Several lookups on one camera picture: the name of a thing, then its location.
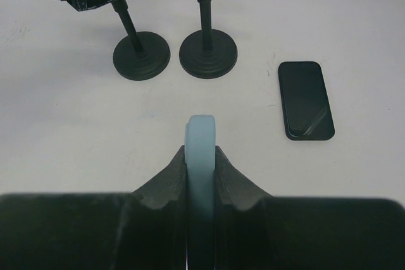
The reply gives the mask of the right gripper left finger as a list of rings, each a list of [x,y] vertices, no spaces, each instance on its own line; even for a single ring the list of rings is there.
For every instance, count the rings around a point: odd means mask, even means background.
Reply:
[[[2,269],[185,269],[185,152],[133,192],[1,196]]]

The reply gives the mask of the black phone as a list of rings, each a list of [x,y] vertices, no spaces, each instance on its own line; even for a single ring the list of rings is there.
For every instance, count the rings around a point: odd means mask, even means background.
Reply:
[[[335,135],[321,66],[286,61],[278,67],[286,136],[295,141],[330,140]]]

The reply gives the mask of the light blue cased phone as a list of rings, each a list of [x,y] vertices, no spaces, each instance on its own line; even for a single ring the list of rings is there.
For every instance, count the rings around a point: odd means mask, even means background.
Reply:
[[[215,150],[216,127],[211,115],[191,116],[185,127],[188,186],[187,266],[215,268]]]

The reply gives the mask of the black round-base phone stand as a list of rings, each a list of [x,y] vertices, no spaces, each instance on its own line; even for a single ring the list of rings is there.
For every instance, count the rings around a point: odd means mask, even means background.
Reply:
[[[238,59],[233,38],[212,27],[212,0],[199,3],[201,29],[187,36],[179,50],[182,68],[193,77],[214,79],[227,74]]]

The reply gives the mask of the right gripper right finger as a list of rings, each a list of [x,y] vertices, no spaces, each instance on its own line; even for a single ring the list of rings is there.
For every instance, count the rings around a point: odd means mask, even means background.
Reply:
[[[215,267],[403,269],[404,208],[389,199],[272,196],[217,149]]]

